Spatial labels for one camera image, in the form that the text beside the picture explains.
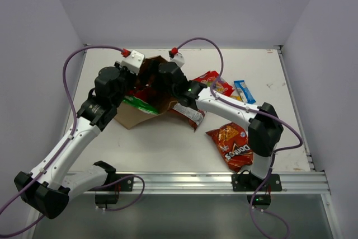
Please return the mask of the brown paper bag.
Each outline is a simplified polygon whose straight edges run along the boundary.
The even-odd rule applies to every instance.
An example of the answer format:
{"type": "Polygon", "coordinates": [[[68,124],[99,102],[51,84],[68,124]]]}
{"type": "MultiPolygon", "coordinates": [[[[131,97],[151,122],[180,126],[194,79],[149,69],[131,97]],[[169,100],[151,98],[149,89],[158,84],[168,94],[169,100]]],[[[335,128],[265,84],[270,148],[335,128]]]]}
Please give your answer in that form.
{"type": "MultiPolygon", "coordinates": [[[[135,85],[137,83],[142,85],[150,84],[149,66],[153,61],[159,61],[160,63],[167,62],[167,60],[165,60],[162,56],[147,58],[144,64],[140,68],[139,76],[137,78],[135,85]]],[[[117,115],[115,116],[115,120],[118,123],[120,123],[123,127],[130,130],[144,121],[147,121],[149,119],[155,118],[156,116],[160,116],[164,114],[177,103],[177,100],[174,97],[172,97],[170,94],[165,92],[157,92],[154,89],[152,89],[148,97],[145,97],[144,99],[141,100],[154,106],[159,111],[159,114],[158,115],[145,114],[140,110],[122,102],[117,109],[117,115]]]]}

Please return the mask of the green snack bag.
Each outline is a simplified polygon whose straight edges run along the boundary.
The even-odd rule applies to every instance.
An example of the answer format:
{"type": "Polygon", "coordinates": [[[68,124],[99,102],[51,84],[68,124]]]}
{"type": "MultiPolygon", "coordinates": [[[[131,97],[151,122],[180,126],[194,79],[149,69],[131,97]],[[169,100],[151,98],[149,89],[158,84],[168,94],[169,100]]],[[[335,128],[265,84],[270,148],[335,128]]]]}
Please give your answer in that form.
{"type": "Polygon", "coordinates": [[[151,115],[159,114],[159,111],[154,106],[148,104],[147,102],[133,95],[125,96],[123,99],[123,103],[128,104],[145,114],[151,114],[151,115]]]}

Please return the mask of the red patterned snack bag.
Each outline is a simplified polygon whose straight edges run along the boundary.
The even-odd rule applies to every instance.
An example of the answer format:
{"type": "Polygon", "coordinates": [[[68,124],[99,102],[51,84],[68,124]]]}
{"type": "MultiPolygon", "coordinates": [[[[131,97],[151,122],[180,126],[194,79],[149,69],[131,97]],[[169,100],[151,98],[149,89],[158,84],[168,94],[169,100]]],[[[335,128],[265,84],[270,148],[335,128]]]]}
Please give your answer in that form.
{"type": "Polygon", "coordinates": [[[127,95],[134,96],[139,99],[144,99],[150,95],[151,91],[152,87],[150,84],[142,85],[137,83],[134,88],[127,93],[127,95]]]}

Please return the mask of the red Doritos chip bag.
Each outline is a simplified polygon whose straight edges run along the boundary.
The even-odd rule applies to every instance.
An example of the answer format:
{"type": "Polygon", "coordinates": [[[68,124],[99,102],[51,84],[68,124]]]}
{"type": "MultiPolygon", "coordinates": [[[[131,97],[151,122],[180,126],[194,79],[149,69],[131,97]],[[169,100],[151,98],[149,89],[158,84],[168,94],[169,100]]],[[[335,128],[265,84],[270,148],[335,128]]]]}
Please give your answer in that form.
{"type": "Polygon", "coordinates": [[[183,119],[186,119],[190,127],[194,131],[200,126],[205,118],[206,112],[202,110],[194,110],[190,107],[185,107],[179,103],[176,103],[169,112],[179,115],[183,119]]]}

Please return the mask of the red fruit gummies bag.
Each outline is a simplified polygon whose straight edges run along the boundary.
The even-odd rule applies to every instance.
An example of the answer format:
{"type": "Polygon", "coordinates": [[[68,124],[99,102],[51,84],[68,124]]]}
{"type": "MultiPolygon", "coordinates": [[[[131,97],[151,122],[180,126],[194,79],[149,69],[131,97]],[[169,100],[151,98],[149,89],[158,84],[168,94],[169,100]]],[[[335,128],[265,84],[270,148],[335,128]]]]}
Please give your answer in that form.
{"type": "MultiPolygon", "coordinates": [[[[217,79],[218,75],[219,73],[217,71],[208,71],[205,74],[195,78],[194,81],[206,84],[208,87],[210,87],[217,79]]],[[[215,85],[213,86],[213,89],[214,91],[229,97],[234,92],[234,88],[222,78],[216,81],[215,85]]]]}

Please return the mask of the yellow M&M's candy packet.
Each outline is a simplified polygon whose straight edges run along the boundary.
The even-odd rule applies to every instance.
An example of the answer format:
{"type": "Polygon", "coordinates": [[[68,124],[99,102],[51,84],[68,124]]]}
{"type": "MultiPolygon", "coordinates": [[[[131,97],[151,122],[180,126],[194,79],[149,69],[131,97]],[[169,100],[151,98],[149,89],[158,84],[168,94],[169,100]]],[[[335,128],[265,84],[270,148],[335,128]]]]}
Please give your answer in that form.
{"type": "Polygon", "coordinates": [[[234,99],[234,100],[237,100],[237,101],[240,101],[242,102],[242,98],[240,96],[237,96],[237,95],[231,95],[230,98],[234,99]]]}

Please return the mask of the blue snack bar wrapper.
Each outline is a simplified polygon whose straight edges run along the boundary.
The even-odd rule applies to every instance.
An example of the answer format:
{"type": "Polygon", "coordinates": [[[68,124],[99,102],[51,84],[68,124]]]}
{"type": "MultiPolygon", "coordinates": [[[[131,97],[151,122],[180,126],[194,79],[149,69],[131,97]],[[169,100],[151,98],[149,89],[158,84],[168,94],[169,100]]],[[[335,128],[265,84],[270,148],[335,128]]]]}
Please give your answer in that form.
{"type": "Polygon", "coordinates": [[[252,96],[250,90],[248,89],[248,87],[245,83],[245,80],[234,81],[234,86],[237,89],[237,92],[239,93],[243,102],[248,103],[248,104],[256,103],[256,100],[252,96]]]}

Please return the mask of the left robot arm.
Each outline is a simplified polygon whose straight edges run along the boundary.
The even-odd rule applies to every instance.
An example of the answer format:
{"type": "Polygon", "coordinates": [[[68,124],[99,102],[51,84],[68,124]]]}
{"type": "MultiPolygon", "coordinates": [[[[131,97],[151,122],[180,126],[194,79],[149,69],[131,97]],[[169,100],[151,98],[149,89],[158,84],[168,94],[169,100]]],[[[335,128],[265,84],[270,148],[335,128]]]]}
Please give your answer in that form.
{"type": "Polygon", "coordinates": [[[73,126],[31,172],[19,172],[15,177],[16,188],[25,203],[54,219],[70,200],[82,193],[99,187],[110,190],[116,185],[116,170],[104,161],[97,161],[87,171],[72,177],[67,173],[116,116],[125,95],[134,88],[138,73],[119,63],[99,71],[94,88],[75,114],[73,126]]]}

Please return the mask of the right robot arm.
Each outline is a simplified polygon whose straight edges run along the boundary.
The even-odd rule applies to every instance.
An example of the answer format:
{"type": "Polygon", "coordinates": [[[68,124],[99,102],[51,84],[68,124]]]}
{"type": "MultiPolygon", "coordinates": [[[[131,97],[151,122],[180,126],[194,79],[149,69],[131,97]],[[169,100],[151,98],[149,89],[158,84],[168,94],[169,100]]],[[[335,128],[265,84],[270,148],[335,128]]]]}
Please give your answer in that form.
{"type": "Polygon", "coordinates": [[[241,126],[248,133],[248,144],[253,152],[249,183],[256,190],[269,184],[273,151],[283,132],[272,105],[244,104],[215,92],[203,83],[188,80],[174,62],[154,60],[149,65],[149,81],[155,90],[169,94],[184,107],[213,113],[241,126]]]}

